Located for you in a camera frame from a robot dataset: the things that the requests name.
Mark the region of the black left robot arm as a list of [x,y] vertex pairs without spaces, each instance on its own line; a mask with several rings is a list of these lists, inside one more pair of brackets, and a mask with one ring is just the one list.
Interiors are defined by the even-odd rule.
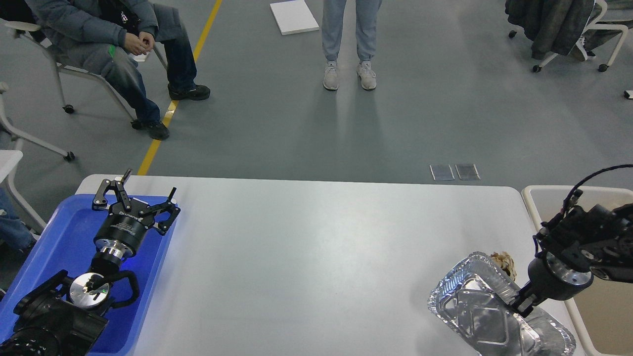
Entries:
[[131,196],[130,172],[54,212],[1,301],[3,356],[124,356],[147,313],[180,213]]

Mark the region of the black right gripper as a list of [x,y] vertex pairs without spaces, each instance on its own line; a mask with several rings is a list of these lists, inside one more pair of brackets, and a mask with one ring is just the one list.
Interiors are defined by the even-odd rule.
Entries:
[[523,318],[527,318],[534,307],[546,299],[568,300],[590,287],[594,281],[591,272],[571,269],[550,252],[531,261],[528,277],[529,282],[510,303],[513,311]]

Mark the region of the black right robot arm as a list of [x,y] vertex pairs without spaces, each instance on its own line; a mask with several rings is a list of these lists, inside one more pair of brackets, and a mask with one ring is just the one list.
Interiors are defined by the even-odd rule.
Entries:
[[614,165],[593,172],[570,189],[554,217],[541,223],[534,235],[536,254],[528,266],[529,281],[508,303],[527,317],[545,300],[565,301],[604,281],[633,281],[631,204],[608,209],[578,204],[581,186],[604,172],[626,168]]

